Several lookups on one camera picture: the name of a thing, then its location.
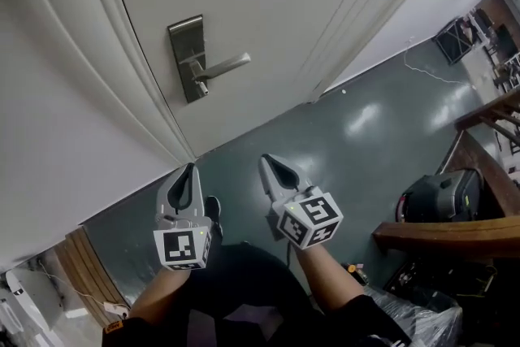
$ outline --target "door lever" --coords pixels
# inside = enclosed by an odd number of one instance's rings
[[[249,54],[244,53],[205,69],[206,52],[202,15],[170,25],[167,31],[188,103],[203,98],[209,93],[208,80],[251,62]]]

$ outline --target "person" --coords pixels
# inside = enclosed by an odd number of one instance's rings
[[[215,242],[223,235],[219,200],[208,197],[205,206],[214,223],[206,269],[161,269],[128,319],[103,330],[104,347],[409,345],[409,337],[322,245],[295,247],[320,312],[278,258],[245,242]]]

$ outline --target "orange label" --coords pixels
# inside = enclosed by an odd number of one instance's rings
[[[120,328],[123,328],[123,321],[118,321],[117,323],[112,323],[105,327],[105,334],[109,334],[115,330],[119,330]]]

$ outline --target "white cable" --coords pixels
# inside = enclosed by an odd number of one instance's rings
[[[405,55],[404,55],[404,59],[405,59],[405,65],[410,69],[410,70],[414,70],[414,71],[419,71],[419,72],[424,72],[425,74],[428,74],[430,77],[432,78],[435,78],[436,80],[440,80],[440,81],[443,81],[444,83],[452,83],[452,84],[462,84],[462,85],[466,85],[466,83],[463,83],[461,81],[450,81],[450,80],[445,80],[444,78],[441,78],[441,77],[438,77],[438,76],[434,76],[433,74],[430,74],[428,71],[426,70],[420,70],[419,68],[414,68],[414,67],[411,67],[410,65],[408,65],[408,63],[406,62],[406,54],[408,54],[408,50],[410,49],[410,41],[408,41],[408,46],[406,47],[406,51],[405,51]]]
[[[76,288],[74,288],[71,284],[69,284],[67,281],[63,280],[63,279],[60,279],[58,278],[56,275],[51,275],[49,272],[47,272],[46,270],[46,267],[43,266],[43,263],[41,263],[41,261],[39,261],[38,263],[40,263],[40,266],[41,268],[43,269],[43,271],[35,271],[37,273],[43,273],[45,275],[47,275],[47,277],[50,279],[51,277],[55,278],[56,280],[59,280],[62,284],[65,284],[66,286],[68,286],[70,289],[72,289],[75,293],[78,293],[79,295],[81,295],[82,297],[89,297],[89,298],[92,298],[95,302],[97,302],[99,305],[101,305],[103,308],[105,308],[105,304],[103,302],[100,302],[98,301],[95,297],[93,297],[92,295],[89,295],[87,293],[81,293],[80,291],[77,291]],[[112,304],[114,306],[122,306],[123,308],[128,308],[128,306],[126,305],[123,305],[123,304]]]

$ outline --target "gray floor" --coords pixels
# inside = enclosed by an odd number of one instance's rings
[[[197,165],[205,195],[223,204],[224,244],[247,240],[285,258],[286,244],[274,242],[264,219],[269,200],[258,176],[258,158],[273,153],[298,163],[323,191],[330,192],[344,222],[326,244],[341,262],[362,262],[370,281],[382,285],[403,255],[381,254],[371,232],[393,219],[400,194],[416,179],[434,173],[448,151],[459,115],[480,106],[462,64],[448,67],[432,42],[402,54],[313,105],[299,106],[270,123],[205,155]],[[476,128],[475,137],[495,152],[494,135]],[[110,276],[129,302],[158,269],[153,234],[159,184],[87,222],[87,233]],[[291,266],[306,286],[295,259]]]

